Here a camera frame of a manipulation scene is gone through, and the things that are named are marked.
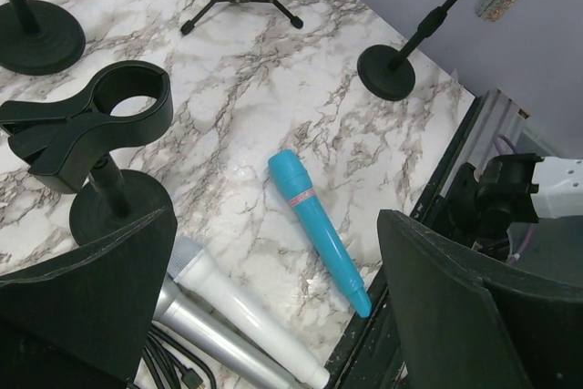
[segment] white robotic part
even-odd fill
[[[583,216],[583,159],[546,157],[532,178],[538,193],[531,195],[539,218]]]

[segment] black cable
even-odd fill
[[[156,348],[156,345],[154,345],[154,343],[149,338],[146,340],[146,349],[150,352],[150,354],[152,354],[152,358],[158,364],[159,370],[164,375],[164,378],[169,384],[170,389],[181,389],[180,384],[176,383],[176,377],[172,375],[174,371],[174,365],[171,365],[172,369],[170,370],[167,366],[167,362],[164,359],[164,355],[160,354]]]
[[[179,353],[184,355],[191,362],[196,364],[202,370],[202,372],[207,375],[207,378],[209,378],[210,389],[217,389],[217,380],[215,379],[215,375],[212,373],[210,368],[204,362],[202,362],[200,360],[199,357],[197,357],[196,355],[191,353],[188,349],[186,349],[184,346],[182,346],[179,342],[172,339],[170,336],[168,336],[166,333],[164,333],[162,330],[160,330],[156,325],[152,324],[152,326],[150,328],[150,332],[153,333],[154,335],[156,335],[156,337],[158,337],[161,341],[167,343],[172,348],[174,348],[176,351],[178,351]]]
[[[169,375],[171,381],[169,381],[169,384],[173,387],[170,387],[170,389],[180,389],[180,379],[179,376],[176,373],[176,369],[175,369],[175,362],[172,360],[172,353],[170,351],[168,351],[166,348],[164,348],[164,346],[162,346],[162,343],[160,343],[160,341],[154,336],[154,334],[149,333],[148,334],[148,339],[152,342],[152,346],[154,347],[154,350],[158,353],[158,355],[161,357],[162,362],[164,363],[164,367],[167,369],[167,372],[165,373]]]
[[[146,366],[149,369],[149,373],[152,375],[152,378],[154,379],[154,384],[156,385],[156,387],[158,389],[166,389],[164,387],[164,384],[162,383],[162,377],[159,374],[158,369],[156,368],[156,365],[154,364],[154,360],[152,359],[152,356],[150,355],[148,348],[144,348],[144,351],[142,352],[142,357],[144,357],[144,362],[146,362]]]
[[[172,352],[164,348],[164,345],[162,345],[162,343],[159,341],[155,334],[150,333],[149,336],[152,339],[152,342],[154,342],[158,348],[161,348],[166,352],[167,358],[171,361],[171,363],[174,364],[174,366],[176,366],[179,369],[179,372],[181,374],[184,374],[188,371],[189,368],[187,368],[186,365],[183,362],[181,362],[176,355],[174,355]]]

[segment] pink band on microphone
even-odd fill
[[[311,198],[312,196],[314,196],[316,194],[315,191],[313,191],[313,188],[308,189],[302,193],[300,193],[298,196],[296,196],[295,198],[290,199],[290,205],[292,207],[295,207],[296,205],[298,205],[300,202],[304,202],[305,200],[308,200],[309,198]]]

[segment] microphone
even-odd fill
[[[285,149],[270,158],[269,168],[273,182],[295,210],[340,292],[348,298],[359,316],[369,317],[373,306],[364,281],[318,200],[310,175],[300,159]]]
[[[224,364],[259,389],[302,389],[291,374],[189,300],[168,276],[154,321]]]
[[[186,237],[176,239],[168,274],[222,313],[300,382],[314,389],[328,384],[330,374],[318,359],[235,284],[198,243]]]

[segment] blue microphone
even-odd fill
[[[308,171],[289,149],[269,160],[271,178],[293,207],[313,246],[320,253],[336,286],[362,318],[371,314],[371,300],[364,281],[348,255],[330,218],[316,196]]]

